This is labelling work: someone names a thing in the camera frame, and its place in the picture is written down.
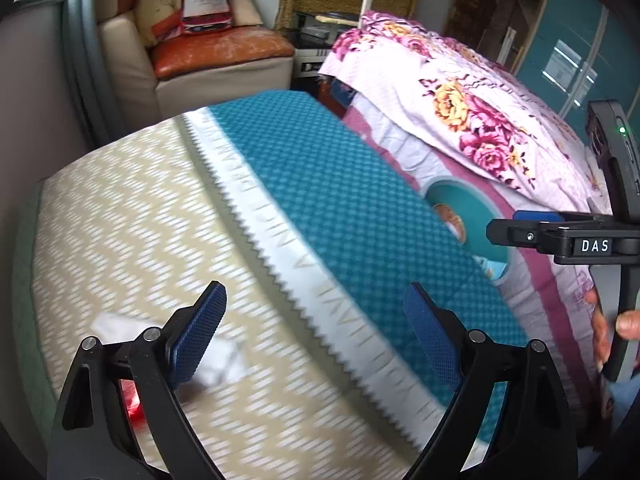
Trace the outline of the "person's right hand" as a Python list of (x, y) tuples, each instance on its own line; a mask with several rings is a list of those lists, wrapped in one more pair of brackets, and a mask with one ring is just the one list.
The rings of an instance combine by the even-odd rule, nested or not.
[[(585, 300), (593, 306), (591, 327), (593, 331), (592, 345), (594, 362), (597, 370), (602, 370), (604, 363), (611, 354), (612, 338), (608, 334), (608, 324), (602, 313), (597, 289), (589, 289), (585, 294)], [(640, 338), (640, 313), (628, 311), (620, 314), (615, 323), (616, 334), (628, 341), (638, 341)]]

